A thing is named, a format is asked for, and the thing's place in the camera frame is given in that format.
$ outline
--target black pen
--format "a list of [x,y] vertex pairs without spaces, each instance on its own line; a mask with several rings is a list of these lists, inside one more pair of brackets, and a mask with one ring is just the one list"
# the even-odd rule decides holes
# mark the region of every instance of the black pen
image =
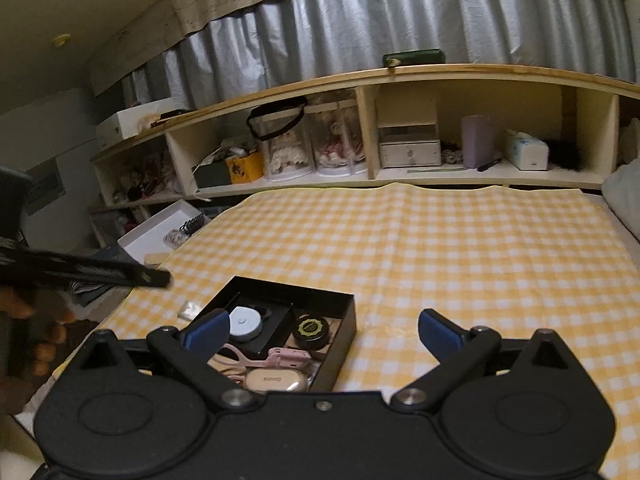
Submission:
[[498,162],[500,162],[502,159],[501,158],[496,158],[495,160],[492,160],[491,162],[488,162],[486,164],[483,164],[482,166],[478,166],[478,171],[486,171],[489,168],[494,167],[496,164],[498,164]]

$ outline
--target black strap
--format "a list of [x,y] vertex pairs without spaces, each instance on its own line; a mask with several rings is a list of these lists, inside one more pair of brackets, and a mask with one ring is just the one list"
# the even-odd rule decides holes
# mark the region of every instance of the black strap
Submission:
[[[306,106],[306,97],[291,97],[289,99],[283,99],[281,101],[275,101],[273,103],[266,103],[260,106],[255,107],[251,110],[251,113],[246,118],[246,125],[249,127],[252,136],[255,137],[256,140],[271,140],[279,137],[282,134],[287,133],[289,130],[295,128],[298,123],[302,120],[302,117],[305,115],[305,106]],[[257,117],[262,117],[268,114],[274,114],[276,112],[282,112],[284,110],[291,110],[292,108],[300,108],[300,113],[296,115],[292,120],[290,120],[287,124],[281,127],[279,130],[275,132],[271,132],[270,134],[265,134],[260,136],[258,132],[255,131],[254,127],[251,124],[251,120]]]

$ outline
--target orange box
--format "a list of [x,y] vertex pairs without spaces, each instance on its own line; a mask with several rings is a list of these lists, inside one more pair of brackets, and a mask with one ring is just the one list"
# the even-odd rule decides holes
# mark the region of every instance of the orange box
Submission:
[[264,174],[262,153],[255,152],[245,158],[230,156],[225,159],[232,184],[247,184],[258,180]]

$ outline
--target curtain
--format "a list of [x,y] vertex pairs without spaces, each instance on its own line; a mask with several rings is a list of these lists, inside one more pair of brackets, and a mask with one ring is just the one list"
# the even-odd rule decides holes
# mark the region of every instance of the curtain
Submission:
[[424,48],[451,63],[635,80],[623,0],[266,0],[209,22],[122,83],[127,104],[176,96],[200,108]]

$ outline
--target black fur object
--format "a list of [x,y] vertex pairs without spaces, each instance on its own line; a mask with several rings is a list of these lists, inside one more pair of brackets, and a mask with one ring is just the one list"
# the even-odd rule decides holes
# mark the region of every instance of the black fur object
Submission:
[[549,162],[566,170],[580,171],[583,169],[582,155],[578,145],[572,140],[545,140],[549,147]]

